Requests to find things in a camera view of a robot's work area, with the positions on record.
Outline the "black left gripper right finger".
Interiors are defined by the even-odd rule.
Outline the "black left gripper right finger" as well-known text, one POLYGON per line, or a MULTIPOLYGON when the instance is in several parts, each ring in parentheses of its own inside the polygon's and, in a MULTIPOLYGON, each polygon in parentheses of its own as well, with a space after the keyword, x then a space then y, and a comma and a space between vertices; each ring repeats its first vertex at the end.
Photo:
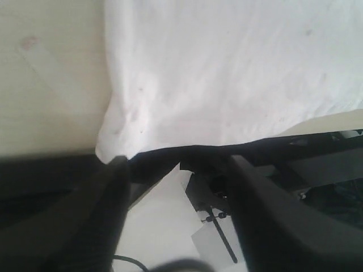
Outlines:
POLYGON ((243 157, 229 159, 227 200, 249 271, 362 271, 362 231, 276 186, 243 157))

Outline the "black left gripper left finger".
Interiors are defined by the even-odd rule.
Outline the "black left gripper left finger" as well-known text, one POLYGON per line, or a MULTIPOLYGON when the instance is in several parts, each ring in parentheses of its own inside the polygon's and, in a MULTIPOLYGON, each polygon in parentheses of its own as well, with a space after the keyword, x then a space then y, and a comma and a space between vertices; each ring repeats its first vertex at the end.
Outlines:
POLYGON ((77 226, 38 271, 111 271, 130 200, 128 160, 114 157, 73 193, 77 226))

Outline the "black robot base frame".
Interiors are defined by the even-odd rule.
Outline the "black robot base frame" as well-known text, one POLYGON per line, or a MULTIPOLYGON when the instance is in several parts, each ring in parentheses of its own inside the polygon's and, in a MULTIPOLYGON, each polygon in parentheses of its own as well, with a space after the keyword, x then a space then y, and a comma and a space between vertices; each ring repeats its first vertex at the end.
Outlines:
POLYGON ((231 215, 229 159, 245 158, 258 173, 306 206, 362 231, 362 131, 263 139, 224 147, 175 147, 136 155, 134 181, 148 189, 179 164, 192 172, 194 205, 231 215))

